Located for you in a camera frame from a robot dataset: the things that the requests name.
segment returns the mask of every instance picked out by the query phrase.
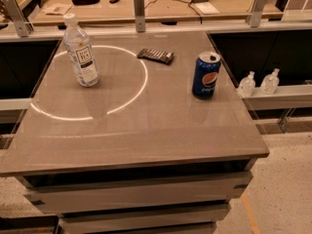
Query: clear water bottle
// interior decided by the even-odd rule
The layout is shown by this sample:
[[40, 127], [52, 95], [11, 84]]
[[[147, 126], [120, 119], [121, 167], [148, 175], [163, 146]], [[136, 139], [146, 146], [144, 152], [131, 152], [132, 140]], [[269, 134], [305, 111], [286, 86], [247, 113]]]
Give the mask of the clear water bottle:
[[99, 73], [90, 38], [78, 25], [74, 14], [66, 14], [63, 18], [67, 26], [63, 43], [69, 53], [77, 80], [80, 85], [91, 87], [98, 82]]
[[264, 77], [260, 89], [266, 94], [273, 94], [279, 85], [280, 79], [278, 77], [280, 69], [275, 68], [272, 74]]
[[251, 71], [250, 74], [240, 82], [240, 86], [238, 87], [238, 94], [242, 98], [248, 98], [253, 94], [254, 87], [254, 72]]

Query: can top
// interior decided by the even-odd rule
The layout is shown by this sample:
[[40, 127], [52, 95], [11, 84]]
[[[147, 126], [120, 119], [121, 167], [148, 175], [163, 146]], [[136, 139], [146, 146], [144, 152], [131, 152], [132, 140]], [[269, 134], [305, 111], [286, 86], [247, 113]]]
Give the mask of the can top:
[[206, 51], [199, 55], [199, 58], [207, 63], [217, 63], [220, 61], [220, 55], [215, 52]]

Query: orange line on floor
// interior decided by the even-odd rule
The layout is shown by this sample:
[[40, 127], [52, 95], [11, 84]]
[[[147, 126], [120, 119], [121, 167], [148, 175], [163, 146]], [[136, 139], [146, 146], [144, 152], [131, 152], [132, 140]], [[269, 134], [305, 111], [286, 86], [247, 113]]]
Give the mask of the orange line on floor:
[[242, 200], [244, 203], [244, 207], [245, 207], [248, 219], [250, 220], [250, 223], [252, 226], [253, 234], [261, 234], [259, 227], [257, 226], [255, 217], [254, 217], [254, 212], [250, 204], [250, 200], [245, 192], [242, 195]]

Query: wooden tabletop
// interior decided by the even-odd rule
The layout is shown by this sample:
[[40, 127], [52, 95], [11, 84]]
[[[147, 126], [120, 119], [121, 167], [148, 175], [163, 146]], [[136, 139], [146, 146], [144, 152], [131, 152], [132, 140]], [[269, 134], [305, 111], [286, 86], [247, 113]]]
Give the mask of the wooden tabletop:
[[[83, 88], [61, 44], [0, 164], [1, 176], [243, 160], [268, 149], [224, 67], [214, 96], [191, 93], [203, 32], [92, 38], [100, 81]], [[174, 52], [171, 65], [142, 48]]]
[[[191, 0], [145, 0], [146, 21], [166, 20], [199, 20], [199, 17], [208, 19], [245, 19], [254, 0], [210, 0], [210, 3], [219, 11], [216, 14], [203, 14], [196, 5], [188, 6]], [[71, 0], [50, 0], [42, 12], [34, 19], [37, 25], [63, 23], [62, 16], [46, 15], [45, 9], [56, 3], [72, 5]], [[134, 0], [120, 0], [110, 4], [109, 0], [100, 0], [95, 5], [72, 6], [68, 13], [74, 13], [80, 21], [134, 21]], [[276, 17], [280, 11], [273, 5], [267, 4], [264, 14]]]

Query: paper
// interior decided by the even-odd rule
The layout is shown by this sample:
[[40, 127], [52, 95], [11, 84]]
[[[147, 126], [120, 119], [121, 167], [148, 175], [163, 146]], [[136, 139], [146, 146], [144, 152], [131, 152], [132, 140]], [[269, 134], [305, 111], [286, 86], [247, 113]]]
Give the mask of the paper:
[[210, 2], [198, 3], [195, 5], [203, 14], [219, 14], [219, 11]]
[[47, 15], [65, 15], [68, 10], [71, 8], [71, 4], [54, 4], [53, 6], [47, 8], [45, 10], [45, 14]]

